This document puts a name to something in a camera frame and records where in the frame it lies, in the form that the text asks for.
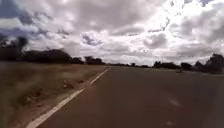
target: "lane marking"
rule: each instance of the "lane marking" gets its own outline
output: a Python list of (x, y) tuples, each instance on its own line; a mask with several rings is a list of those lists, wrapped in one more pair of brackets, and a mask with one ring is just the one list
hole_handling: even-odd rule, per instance
[(101, 76), (103, 76), (110, 68), (106, 69), (104, 72), (102, 72), (99, 76), (97, 76), (95, 79), (93, 79), (90, 84), (93, 84), (96, 82)]
[[(95, 79), (93, 79), (90, 84), (93, 84), (96, 82), (102, 75), (104, 75), (110, 68), (106, 69), (104, 72), (102, 72), (100, 75), (98, 75)], [(46, 121), (48, 118), (50, 118), (55, 112), (57, 112), (59, 109), (61, 109), (64, 105), (66, 105), (68, 102), (70, 102), (73, 98), (78, 96), (81, 92), (83, 92), (85, 89), (78, 90), (74, 92), (72, 95), (70, 95), (68, 98), (61, 101), (58, 105), (53, 107), (50, 111), (48, 111), (46, 114), (41, 115), (34, 121), (30, 122), (26, 128), (37, 128), (40, 126), (44, 121)]]

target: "dry grass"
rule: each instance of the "dry grass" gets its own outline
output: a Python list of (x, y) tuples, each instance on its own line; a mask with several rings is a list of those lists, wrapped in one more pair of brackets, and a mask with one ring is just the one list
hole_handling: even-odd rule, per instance
[(0, 63), (0, 127), (24, 127), (105, 66)]

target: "cloud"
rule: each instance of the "cloud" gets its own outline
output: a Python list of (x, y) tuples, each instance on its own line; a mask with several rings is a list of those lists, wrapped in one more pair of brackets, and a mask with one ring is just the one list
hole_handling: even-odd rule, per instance
[(0, 13), (0, 28), (27, 33), (27, 49), (149, 65), (224, 53), (222, 0), (10, 1), (19, 13)]
[(13, 29), (21, 27), (22, 23), (17, 18), (0, 19), (0, 28)]

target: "grass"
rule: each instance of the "grass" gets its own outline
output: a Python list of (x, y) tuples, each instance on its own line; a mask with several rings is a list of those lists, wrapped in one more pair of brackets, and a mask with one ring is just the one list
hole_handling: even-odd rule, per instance
[(0, 62), (0, 127), (25, 127), (105, 68)]

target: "sky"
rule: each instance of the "sky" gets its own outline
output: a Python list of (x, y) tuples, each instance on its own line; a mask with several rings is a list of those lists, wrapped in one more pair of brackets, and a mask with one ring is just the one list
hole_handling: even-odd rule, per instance
[(193, 64), (224, 54), (224, 0), (0, 0), (0, 33), (26, 36), (25, 50)]

